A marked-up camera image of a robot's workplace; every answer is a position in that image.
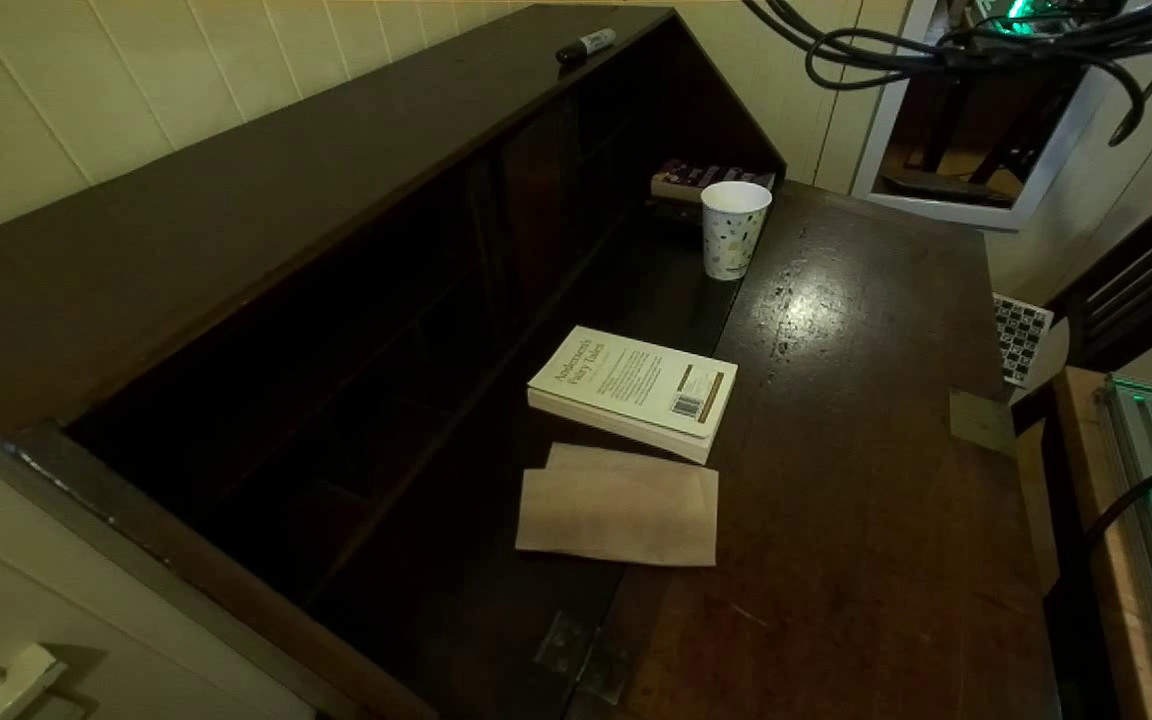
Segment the grey marker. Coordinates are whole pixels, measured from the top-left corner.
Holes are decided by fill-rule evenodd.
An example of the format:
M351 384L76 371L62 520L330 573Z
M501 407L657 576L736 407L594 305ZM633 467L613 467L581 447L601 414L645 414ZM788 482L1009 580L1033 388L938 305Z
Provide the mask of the grey marker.
M557 66L586 66L615 44L615 28L597 28L557 47Z

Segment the speckled white paper cup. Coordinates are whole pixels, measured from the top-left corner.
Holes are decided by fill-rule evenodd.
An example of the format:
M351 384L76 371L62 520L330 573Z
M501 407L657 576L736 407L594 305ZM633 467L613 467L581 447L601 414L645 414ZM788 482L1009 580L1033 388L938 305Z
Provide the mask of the speckled white paper cup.
M760 241L773 192L754 182L718 182L702 192L706 203L706 272L739 282Z

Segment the dark wooden secretary desk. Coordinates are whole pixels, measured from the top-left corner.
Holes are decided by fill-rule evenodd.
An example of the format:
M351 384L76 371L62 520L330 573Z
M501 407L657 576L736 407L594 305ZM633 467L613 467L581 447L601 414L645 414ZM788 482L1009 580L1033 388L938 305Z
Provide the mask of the dark wooden secretary desk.
M340 717L1056 720L982 241L796 185L718 283L670 162L767 162L686 22L525 8L0 224L0 457ZM712 570L518 550L578 324L739 370Z

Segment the white paperback book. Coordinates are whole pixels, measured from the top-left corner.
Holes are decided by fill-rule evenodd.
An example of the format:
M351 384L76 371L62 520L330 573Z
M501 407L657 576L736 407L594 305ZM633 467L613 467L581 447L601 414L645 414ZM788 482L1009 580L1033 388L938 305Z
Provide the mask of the white paperback book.
M706 465L739 370L578 324L530 380L530 404Z

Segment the dark John Grisham paperback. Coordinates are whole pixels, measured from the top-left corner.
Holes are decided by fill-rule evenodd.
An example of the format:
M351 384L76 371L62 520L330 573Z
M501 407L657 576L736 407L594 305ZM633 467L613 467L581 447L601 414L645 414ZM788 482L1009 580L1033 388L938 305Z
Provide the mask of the dark John Grisham paperback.
M749 185L760 185L760 187L773 187L773 185L777 185L773 173L670 162L666 170L653 173L647 192L653 192L657 202L697 203L702 192L706 192L709 185L719 185L719 182L749 182Z

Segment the small yellow sticky note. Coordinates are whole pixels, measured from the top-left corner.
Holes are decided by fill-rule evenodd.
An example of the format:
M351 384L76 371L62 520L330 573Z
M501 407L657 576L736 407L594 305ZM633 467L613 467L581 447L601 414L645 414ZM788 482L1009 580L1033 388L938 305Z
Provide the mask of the small yellow sticky note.
M947 434L963 445L990 447L996 457L1016 453L1011 414L976 393L947 397Z

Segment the light wooden side table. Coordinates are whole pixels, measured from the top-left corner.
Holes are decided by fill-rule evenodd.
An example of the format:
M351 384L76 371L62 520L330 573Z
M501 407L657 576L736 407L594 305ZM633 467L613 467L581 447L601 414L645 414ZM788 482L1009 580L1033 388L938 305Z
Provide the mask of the light wooden side table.
M1152 560L1101 371L1056 375L1051 441L1051 493L1065 500L1056 596L1076 628L1076 703L1087 720L1152 720Z

